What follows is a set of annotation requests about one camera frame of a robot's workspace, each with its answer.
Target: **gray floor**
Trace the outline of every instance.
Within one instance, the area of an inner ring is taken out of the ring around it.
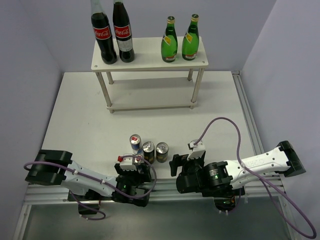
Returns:
[[[77,205],[35,205],[24,240],[288,240],[269,198],[249,198],[229,216],[211,199],[153,201],[145,208],[108,203],[102,221],[79,218]]]

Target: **perrier bottle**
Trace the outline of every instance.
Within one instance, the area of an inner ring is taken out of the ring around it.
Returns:
[[[161,41],[162,60],[171,63],[176,59],[178,51],[178,40],[175,30],[175,18],[168,16],[165,33]]]
[[[191,61],[195,59],[199,47],[198,14],[192,14],[191,23],[182,42],[182,57]]]

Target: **two-tier shelf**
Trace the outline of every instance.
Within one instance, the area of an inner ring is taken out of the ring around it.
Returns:
[[[167,63],[161,57],[161,37],[133,38],[135,59],[133,62],[122,62],[119,57],[114,64],[105,64],[101,58],[98,43],[95,42],[91,69],[95,72],[110,113],[122,110],[162,109],[190,107],[197,104],[197,96],[202,76],[208,66],[204,44],[200,37],[197,56],[192,61],[182,58],[181,46],[183,37],[178,37],[178,54],[174,62]],[[114,39],[114,48],[118,53],[118,45]],[[188,76],[174,77],[174,72],[168,72],[166,78],[157,77],[156,71],[189,69]],[[194,69],[199,69],[194,83]],[[140,79],[129,79],[129,72],[155,71],[150,74],[141,72]],[[106,72],[108,90],[103,78]],[[127,72],[113,79],[111,72]]]

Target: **red label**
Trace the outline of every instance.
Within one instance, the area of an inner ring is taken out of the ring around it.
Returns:
[[[105,28],[93,28],[95,38],[99,40],[106,40],[111,37],[110,27],[107,26]]]
[[[114,26],[114,32],[117,38],[125,39],[131,36],[130,24],[124,27]]]

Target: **shelf leg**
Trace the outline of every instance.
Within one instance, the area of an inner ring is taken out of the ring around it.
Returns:
[[[110,84],[110,85],[114,84],[114,80],[112,79],[111,72],[107,71],[107,72],[106,72],[106,76],[108,77],[109,84]]]
[[[106,105],[110,108],[112,106],[112,103],[111,103],[111,99],[110,99],[109,93],[107,91],[107,87],[106,87],[106,84],[105,84],[105,81],[104,81],[104,77],[102,76],[101,72],[96,72],[95,74],[96,74],[96,77],[99,80],[99,83],[100,83],[100,86],[101,86],[101,89],[102,89],[102,92],[103,92],[103,96],[104,96]]]
[[[192,103],[195,103],[197,101],[197,96],[200,89],[202,76],[204,75],[204,71],[205,71],[204,68],[200,68],[198,71],[198,75],[196,76],[195,86],[194,86],[194,90],[191,98]]]
[[[189,70],[189,74],[188,74],[188,81],[192,81],[192,74],[194,73],[194,69],[193,68],[190,68]]]

